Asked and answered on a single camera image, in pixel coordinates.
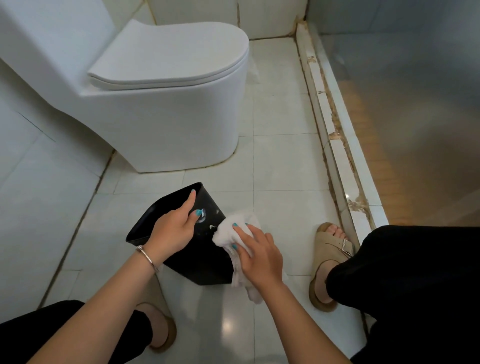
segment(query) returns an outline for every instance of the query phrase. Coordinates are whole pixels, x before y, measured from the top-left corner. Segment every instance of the person's right arm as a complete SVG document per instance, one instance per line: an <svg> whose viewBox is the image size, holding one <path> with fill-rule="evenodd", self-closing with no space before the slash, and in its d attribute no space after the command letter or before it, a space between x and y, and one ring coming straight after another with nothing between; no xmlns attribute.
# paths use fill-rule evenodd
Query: person's right arm
<svg viewBox="0 0 480 364"><path fill-rule="evenodd" d="M240 245L238 251L245 276L262 295L272 314L289 364L350 363L300 305L282 281L282 254L270 233L248 225L255 239L234 226L247 247L250 257Z"/></svg>

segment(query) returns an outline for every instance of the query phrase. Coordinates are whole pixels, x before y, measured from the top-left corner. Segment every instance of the black trash can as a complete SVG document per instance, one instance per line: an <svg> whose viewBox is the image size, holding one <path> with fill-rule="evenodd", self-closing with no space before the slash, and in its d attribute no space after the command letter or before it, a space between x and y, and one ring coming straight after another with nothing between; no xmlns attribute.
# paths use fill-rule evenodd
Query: black trash can
<svg viewBox="0 0 480 364"><path fill-rule="evenodd" d="M127 235L127 242L135 246L145 244L150 238L158 218L179 208L191 190L197 192L193 210L204 209L193 229L193 238L185 248L168 258L164 264L199 285L232 283L233 266L228 253L216 246L212 237L225 219L203 184L198 182L160 198L142 215Z"/></svg>

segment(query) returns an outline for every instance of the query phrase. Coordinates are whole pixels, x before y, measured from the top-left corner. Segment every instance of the hand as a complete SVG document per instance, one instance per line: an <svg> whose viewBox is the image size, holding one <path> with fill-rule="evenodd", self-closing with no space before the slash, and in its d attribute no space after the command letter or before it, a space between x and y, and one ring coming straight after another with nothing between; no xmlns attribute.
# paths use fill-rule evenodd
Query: hand
<svg viewBox="0 0 480 364"><path fill-rule="evenodd" d="M263 231L253 225L247 227L253 233L255 239L247 235L238 226L233 226L233 229L244 244L252 250L253 256L250 257L248 252L238 244L234 244L233 248L239 253L243 274L262 294L262 291L270 286L283 283L283 258L273 241L272 234L264 234Z"/></svg>
<svg viewBox="0 0 480 364"><path fill-rule="evenodd" d="M195 203L196 192L192 190L187 201L176 210L161 216L153 227L152 235L145 244L145 252L156 266L182 250L193 237L193 227L201 215L201 210L188 212Z"/></svg>

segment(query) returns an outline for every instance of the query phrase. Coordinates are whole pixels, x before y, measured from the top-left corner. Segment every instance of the toilet seat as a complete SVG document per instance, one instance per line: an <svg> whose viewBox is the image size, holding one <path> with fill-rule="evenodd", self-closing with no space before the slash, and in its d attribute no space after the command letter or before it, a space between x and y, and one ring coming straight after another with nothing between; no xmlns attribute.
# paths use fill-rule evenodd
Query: toilet seat
<svg viewBox="0 0 480 364"><path fill-rule="evenodd" d="M247 35L230 24L155 26L132 19L88 75L106 90L199 85L234 72L248 49Z"/></svg>

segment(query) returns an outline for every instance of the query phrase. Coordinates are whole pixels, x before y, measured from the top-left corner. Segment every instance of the sandal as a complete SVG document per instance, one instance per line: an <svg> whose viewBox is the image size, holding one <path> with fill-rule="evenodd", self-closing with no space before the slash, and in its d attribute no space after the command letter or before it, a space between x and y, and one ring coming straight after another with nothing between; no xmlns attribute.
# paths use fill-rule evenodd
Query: sandal
<svg viewBox="0 0 480 364"><path fill-rule="evenodd" d="M163 343L163 345L159 347L150 346L150 348L155 352L164 352L170 346L173 345L175 338L177 337L177 325L175 325L175 321L173 321L172 314L167 306L167 301L163 296L162 288L160 287L160 282L158 281L158 277L156 274L148 281L147 286L144 290L143 296L140 299L138 304L148 303L155 307L158 311L160 311L165 319L167 320L167 327L168 327L168 336L167 340Z"/></svg>
<svg viewBox="0 0 480 364"><path fill-rule="evenodd" d="M352 258L354 254L360 249L360 244L353 243L347 239L340 239L325 231L333 225L331 222L325 222L317 229L314 242L313 265L312 265L312 280L308 290L310 302L315 308L320 311L332 312L336 309L337 302L329 303L321 302L315 294L315 281L317 277L318 268L327 260L334 260L338 263L343 263Z"/></svg>

